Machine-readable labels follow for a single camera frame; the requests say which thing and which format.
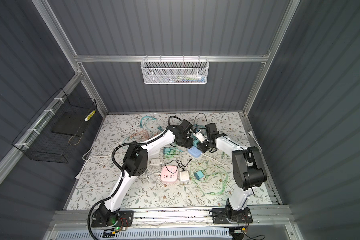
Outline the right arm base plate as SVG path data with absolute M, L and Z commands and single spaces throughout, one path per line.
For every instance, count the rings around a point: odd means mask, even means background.
M 243 210 L 234 211 L 229 208 L 213 208 L 209 211 L 213 223 L 218 224 L 251 224 L 253 217 L 251 210 L 246 207 Z

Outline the teal charger plug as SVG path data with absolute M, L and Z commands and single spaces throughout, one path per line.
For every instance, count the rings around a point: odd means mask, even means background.
M 203 171 L 199 170 L 197 172 L 194 172 L 194 177 L 196 178 L 196 180 L 201 180 L 204 177 L 204 173 Z

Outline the pink power strip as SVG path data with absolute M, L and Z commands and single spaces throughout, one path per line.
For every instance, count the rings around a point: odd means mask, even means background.
M 175 183 L 178 180 L 178 167 L 165 165 L 161 170 L 160 180 L 165 184 Z

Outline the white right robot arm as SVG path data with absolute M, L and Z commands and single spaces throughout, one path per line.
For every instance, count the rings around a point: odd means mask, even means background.
M 231 140 L 228 135 L 219 133 L 216 124 L 205 125 L 206 133 L 194 129 L 199 140 L 197 148 L 203 153 L 223 151 L 232 159 L 233 177 L 236 183 L 224 209 L 213 208 L 210 215 L 214 224 L 251 224 L 253 217 L 248 208 L 249 197 L 255 194 L 255 188 L 267 181 L 267 173 L 257 147 L 245 147 Z

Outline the white charger plug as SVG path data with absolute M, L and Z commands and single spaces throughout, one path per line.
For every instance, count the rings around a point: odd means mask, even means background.
M 151 159 L 150 166 L 152 167 L 160 167 L 162 162 L 160 159 Z
M 190 181 L 189 171 L 181 171 L 179 173 L 179 180 L 181 183 L 188 183 Z

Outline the blue power strip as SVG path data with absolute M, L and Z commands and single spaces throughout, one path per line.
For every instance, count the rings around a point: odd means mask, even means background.
M 202 155 L 202 151 L 199 150 L 197 147 L 193 146 L 190 149 L 187 149 L 188 153 L 193 157 L 193 158 L 199 158 Z

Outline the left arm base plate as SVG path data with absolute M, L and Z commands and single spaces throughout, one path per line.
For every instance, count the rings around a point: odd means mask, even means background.
M 118 211 L 117 213 L 112 214 L 102 214 L 100 210 L 96 210 L 91 217 L 91 227 L 131 227 L 134 213 L 134 211 Z

